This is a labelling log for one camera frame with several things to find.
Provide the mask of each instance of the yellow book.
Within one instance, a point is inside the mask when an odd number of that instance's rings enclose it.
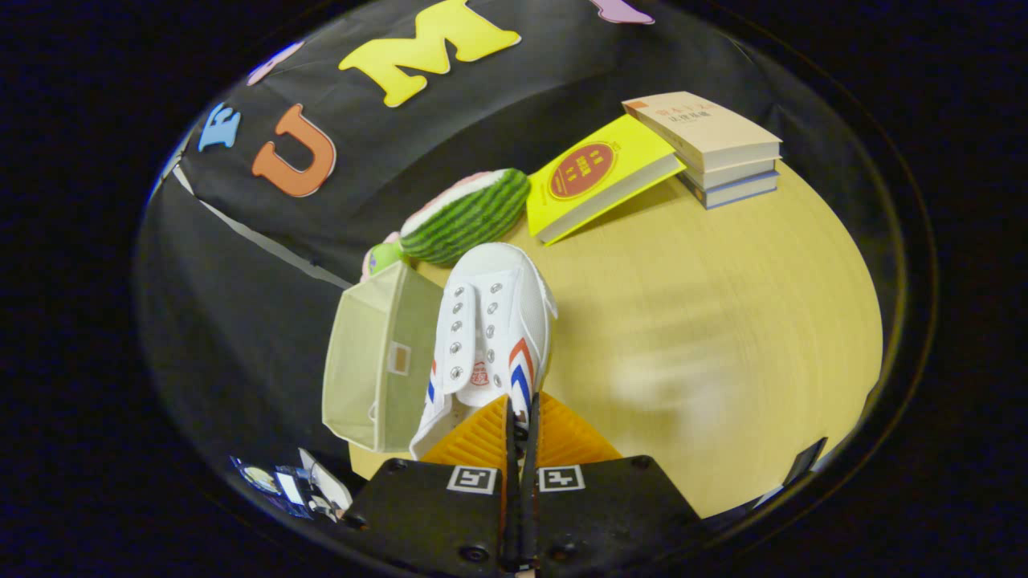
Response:
[[[552,245],[685,168],[674,147],[622,115],[528,177],[528,232]]]

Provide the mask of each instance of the green striped rind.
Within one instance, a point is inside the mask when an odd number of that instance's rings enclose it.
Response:
[[[472,247],[503,237],[514,226],[530,185],[517,169],[507,169],[495,183],[443,207],[413,232],[400,240],[403,252],[415,259],[448,265]]]

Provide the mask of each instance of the stack of books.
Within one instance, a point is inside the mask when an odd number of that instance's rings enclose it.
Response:
[[[781,139],[745,117],[691,93],[622,103],[685,161],[678,179],[706,209],[775,190]]]

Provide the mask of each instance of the felt letter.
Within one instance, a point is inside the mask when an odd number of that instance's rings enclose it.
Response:
[[[424,76],[407,76],[397,66],[435,74],[449,72],[446,40],[456,46],[456,60],[473,62],[521,41],[518,33],[501,30],[465,5],[444,0],[414,17],[414,38],[365,42],[342,59],[339,70],[357,68],[386,91],[382,102],[397,107],[428,85]]]
[[[625,0],[592,0],[599,7],[599,17],[615,24],[653,24],[650,14],[645,14],[625,3]]]
[[[268,72],[271,72],[271,70],[274,67],[279,66],[279,64],[281,64],[282,61],[293,56],[296,52],[296,50],[299,50],[300,46],[303,45],[303,42],[305,41],[301,40],[299,42],[290,44],[289,46],[284,48],[281,52],[271,57],[271,60],[267,61],[266,63],[254,69],[254,71],[250,73],[250,78],[247,79],[247,86],[253,86],[254,84],[260,82],[260,79],[264,78],[264,76],[266,76]]]
[[[303,105],[295,104],[279,119],[276,135],[289,133],[303,143],[314,154],[305,171],[291,167],[274,152],[274,143],[268,141],[254,158],[255,177],[264,177],[290,196],[306,196],[317,191],[335,169],[335,145],[318,127],[303,117]]]
[[[222,108],[225,103],[214,107],[207,117],[207,124],[199,134],[199,144],[197,150],[204,152],[204,147],[212,144],[223,144],[226,148],[232,148],[235,144],[235,131],[240,128],[241,115],[238,112],[232,114],[232,109]]]

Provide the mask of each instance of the yellow letter m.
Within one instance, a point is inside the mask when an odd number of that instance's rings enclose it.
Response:
[[[339,70],[357,68],[386,91],[382,102],[397,107],[424,89],[424,76],[407,76],[398,66],[435,74],[449,72],[446,40],[456,46],[456,60],[474,62],[521,41],[518,33],[500,30],[465,5],[444,0],[414,17],[414,38],[380,38],[361,44],[342,59]]]

